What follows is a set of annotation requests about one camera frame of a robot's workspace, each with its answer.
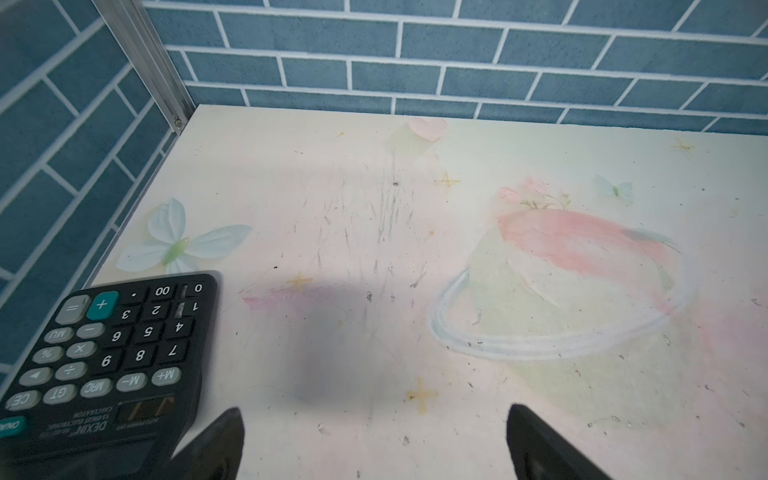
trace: butterfly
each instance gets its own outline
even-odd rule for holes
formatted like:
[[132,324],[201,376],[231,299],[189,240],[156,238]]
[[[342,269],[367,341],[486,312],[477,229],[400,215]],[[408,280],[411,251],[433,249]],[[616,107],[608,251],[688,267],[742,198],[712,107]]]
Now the butterfly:
[[147,229],[154,240],[129,245],[115,266],[124,272],[141,272],[162,263],[166,274],[194,272],[200,267],[193,257],[225,257],[252,230],[247,225],[229,225],[190,240],[189,237],[182,238],[186,224],[184,205],[171,198],[147,221]]
[[598,193],[600,195],[623,198],[630,203],[634,201],[632,182],[623,182],[622,184],[613,185],[606,180],[605,177],[596,175],[594,178],[594,185],[598,188]]

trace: calculator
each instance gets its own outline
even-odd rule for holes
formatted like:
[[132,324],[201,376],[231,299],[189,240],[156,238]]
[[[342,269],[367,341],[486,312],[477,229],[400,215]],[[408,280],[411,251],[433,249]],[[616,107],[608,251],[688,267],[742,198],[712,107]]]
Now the calculator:
[[150,478],[194,421],[209,273],[65,298],[2,398],[0,478]]

